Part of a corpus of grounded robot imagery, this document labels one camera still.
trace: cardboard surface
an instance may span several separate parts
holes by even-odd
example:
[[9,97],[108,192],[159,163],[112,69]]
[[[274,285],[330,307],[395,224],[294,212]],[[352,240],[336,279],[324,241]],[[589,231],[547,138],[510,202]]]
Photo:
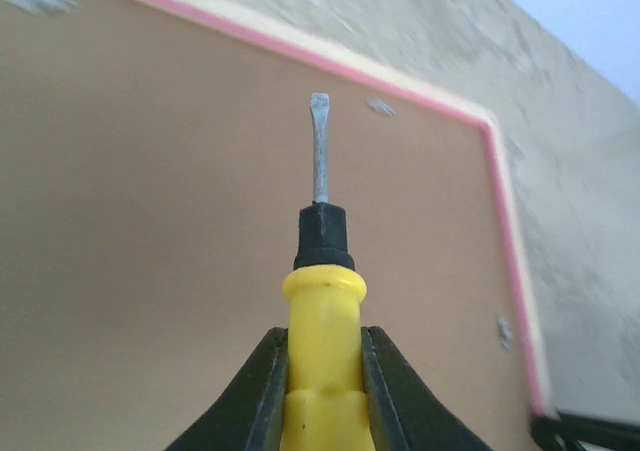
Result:
[[162,448],[286,325],[309,98],[328,92],[331,199],[369,286],[364,323],[496,450],[533,448],[537,323],[488,114],[370,78],[364,60],[347,79],[335,59],[315,61],[331,73],[264,48],[309,44],[291,36],[253,46],[228,36],[249,38],[237,23],[77,1],[55,17],[0,8],[0,447]]

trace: light blue surface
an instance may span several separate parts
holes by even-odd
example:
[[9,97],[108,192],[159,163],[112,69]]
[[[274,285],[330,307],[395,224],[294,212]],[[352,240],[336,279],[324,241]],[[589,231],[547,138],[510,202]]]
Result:
[[640,0],[514,0],[640,104]]

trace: pink border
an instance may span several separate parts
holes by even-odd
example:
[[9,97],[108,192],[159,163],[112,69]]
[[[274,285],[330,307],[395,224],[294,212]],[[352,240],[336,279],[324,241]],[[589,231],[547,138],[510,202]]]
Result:
[[517,260],[517,251],[514,238],[514,226],[509,219],[509,200],[505,190],[505,182],[500,169],[500,158],[498,146],[501,144],[498,142],[497,130],[493,127],[492,123],[482,120],[481,118],[465,112],[450,104],[436,101],[432,98],[426,97],[411,90],[407,90],[400,86],[394,85],[387,81],[376,78],[358,69],[350,68],[341,63],[332,61],[329,58],[315,54],[307,49],[300,48],[295,44],[284,41],[273,36],[268,36],[260,33],[259,31],[246,28],[238,23],[235,23],[229,19],[222,18],[210,14],[206,11],[198,9],[194,6],[175,1],[175,0],[135,0],[141,1],[156,8],[160,8],[168,13],[182,16],[186,19],[202,23],[210,28],[225,34],[240,38],[244,41],[248,41],[252,44],[256,44],[267,48],[271,51],[275,51],[282,55],[296,59],[298,61],[305,62],[313,65],[316,68],[329,71],[333,74],[343,76],[351,81],[355,81],[361,84],[365,84],[382,91],[386,91],[391,94],[400,96],[401,98],[413,101],[421,106],[434,109],[440,113],[452,116],[456,119],[464,121],[479,127],[485,134],[489,156],[491,160],[492,174],[494,183],[496,184],[496,194],[498,200],[498,208],[500,213],[500,222],[504,232],[503,239],[507,249],[507,258],[509,260],[509,271],[511,275],[511,284],[515,297],[515,304],[517,308],[518,320],[520,323],[520,331],[522,334],[524,354],[527,367],[527,376],[529,381],[530,393],[531,393],[531,410],[536,416],[545,414],[546,406],[550,403],[545,403],[545,394],[542,391],[542,384],[538,375],[538,368],[536,363],[536,354],[532,337],[528,328],[528,315],[523,296],[524,285],[520,276],[520,268]]

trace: yellow handle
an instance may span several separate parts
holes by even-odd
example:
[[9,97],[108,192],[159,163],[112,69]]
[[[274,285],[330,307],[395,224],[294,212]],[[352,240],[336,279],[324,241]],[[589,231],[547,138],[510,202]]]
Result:
[[290,301],[289,388],[281,451],[374,451],[362,383],[364,279],[317,265],[284,281]]

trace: metal screwdriver tip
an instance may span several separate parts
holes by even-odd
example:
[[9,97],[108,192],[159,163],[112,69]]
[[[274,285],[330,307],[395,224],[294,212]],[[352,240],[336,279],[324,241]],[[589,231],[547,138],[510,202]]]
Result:
[[329,159],[327,125],[331,103],[326,93],[311,95],[311,121],[313,123],[313,201],[329,202]]

